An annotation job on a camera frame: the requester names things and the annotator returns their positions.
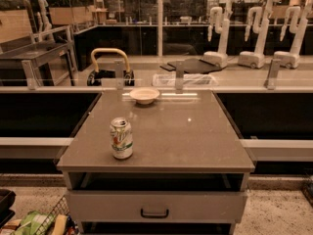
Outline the green snack bag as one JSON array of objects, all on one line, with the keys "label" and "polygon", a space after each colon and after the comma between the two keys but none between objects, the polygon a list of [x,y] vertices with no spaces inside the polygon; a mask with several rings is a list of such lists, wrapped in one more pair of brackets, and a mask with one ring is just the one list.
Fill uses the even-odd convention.
[{"label": "green snack bag", "polygon": [[13,235],[45,235],[55,217],[38,211],[29,212]]}]

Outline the grey counter cabinet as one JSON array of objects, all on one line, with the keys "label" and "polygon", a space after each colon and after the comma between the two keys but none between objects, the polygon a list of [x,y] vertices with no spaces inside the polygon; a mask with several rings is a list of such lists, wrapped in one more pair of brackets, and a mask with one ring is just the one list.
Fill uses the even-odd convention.
[{"label": "grey counter cabinet", "polygon": [[[133,154],[124,160],[112,154],[114,118],[132,128]],[[211,91],[164,91],[148,107],[106,91],[58,168],[68,191],[246,193],[254,165]],[[85,235],[231,235],[239,223],[76,222]]]}]

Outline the clear plastic bin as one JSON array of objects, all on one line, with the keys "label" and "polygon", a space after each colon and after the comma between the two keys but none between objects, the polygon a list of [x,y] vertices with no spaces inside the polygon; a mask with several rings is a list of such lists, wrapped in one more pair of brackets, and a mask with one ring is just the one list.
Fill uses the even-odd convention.
[{"label": "clear plastic bin", "polygon": [[[153,75],[153,86],[158,87],[174,87],[176,81],[176,75],[174,73],[171,74],[154,74]],[[196,87],[196,86],[211,86],[217,85],[218,81],[211,74],[185,74],[183,76],[183,85],[186,87]]]}]

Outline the white background robot middle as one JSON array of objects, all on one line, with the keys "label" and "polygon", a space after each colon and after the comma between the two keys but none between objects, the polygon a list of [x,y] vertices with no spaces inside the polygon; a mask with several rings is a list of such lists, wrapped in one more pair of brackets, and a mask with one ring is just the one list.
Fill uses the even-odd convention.
[{"label": "white background robot middle", "polygon": [[243,51],[238,58],[238,64],[252,69],[261,69],[265,64],[264,48],[267,38],[269,18],[273,5],[282,0],[266,0],[265,8],[261,6],[251,7],[247,12],[245,41],[248,41],[251,32],[257,35],[255,48],[252,52]]}]

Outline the white background robot right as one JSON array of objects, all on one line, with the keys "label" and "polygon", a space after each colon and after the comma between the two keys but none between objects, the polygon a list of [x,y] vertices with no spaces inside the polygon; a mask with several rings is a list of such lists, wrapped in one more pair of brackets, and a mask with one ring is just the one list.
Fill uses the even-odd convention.
[{"label": "white background robot right", "polygon": [[274,58],[279,59],[280,66],[287,69],[296,69],[300,61],[300,49],[304,39],[304,34],[308,25],[307,16],[311,13],[313,6],[312,0],[307,0],[304,8],[300,6],[288,7],[284,17],[284,23],[280,33],[280,40],[283,40],[286,31],[293,34],[293,41],[290,50],[276,51]]}]

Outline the black floor mat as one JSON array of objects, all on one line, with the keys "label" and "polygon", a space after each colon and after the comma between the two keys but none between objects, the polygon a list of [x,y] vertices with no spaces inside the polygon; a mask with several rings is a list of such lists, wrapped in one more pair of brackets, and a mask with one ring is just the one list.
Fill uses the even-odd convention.
[{"label": "black floor mat", "polygon": [[[166,71],[175,71],[177,68],[177,62],[172,61],[167,64],[162,64],[160,67]],[[221,68],[216,65],[212,65],[200,59],[190,58],[183,61],[184,73],[202,73],[207,74],[215,71],[221,71]]]}]

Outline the wooden planter box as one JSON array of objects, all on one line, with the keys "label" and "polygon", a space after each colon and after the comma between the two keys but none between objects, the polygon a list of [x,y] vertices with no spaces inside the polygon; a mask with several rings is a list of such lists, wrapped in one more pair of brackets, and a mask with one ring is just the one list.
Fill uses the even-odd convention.
[{"label": "wooden planter box", "polygon": [[52,24],[82,24],[93,20],[93,6],[80,7],[50,7]]}]

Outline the grey metal side table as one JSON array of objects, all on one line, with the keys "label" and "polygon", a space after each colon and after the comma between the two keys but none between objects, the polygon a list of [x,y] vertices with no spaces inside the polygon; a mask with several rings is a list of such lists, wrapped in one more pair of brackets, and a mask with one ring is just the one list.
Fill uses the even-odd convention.
[{"label": "grey metal side table", "polygon": [[71,43],[43,41],[0,55],[1,86],[74,86],[76,71]]}]

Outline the green white soda can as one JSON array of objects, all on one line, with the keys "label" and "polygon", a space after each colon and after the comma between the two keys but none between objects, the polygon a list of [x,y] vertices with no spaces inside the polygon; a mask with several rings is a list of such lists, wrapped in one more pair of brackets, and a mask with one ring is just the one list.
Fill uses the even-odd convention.
[{"label": "green white soda can", "polygon": [[130,122],[125,117],[116,117],[110,124],[112,154],[124,160],[133,154],[133,137]]}]

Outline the white bowl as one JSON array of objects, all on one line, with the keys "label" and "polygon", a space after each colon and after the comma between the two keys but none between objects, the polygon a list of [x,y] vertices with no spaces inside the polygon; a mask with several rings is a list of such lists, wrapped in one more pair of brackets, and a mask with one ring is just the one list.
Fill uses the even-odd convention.
[{"label": "white bowl", "polygon": [[150,87],[139,87],[131,90],[129,96],[138,104],[149,105],[159,96],[159,91]]}]

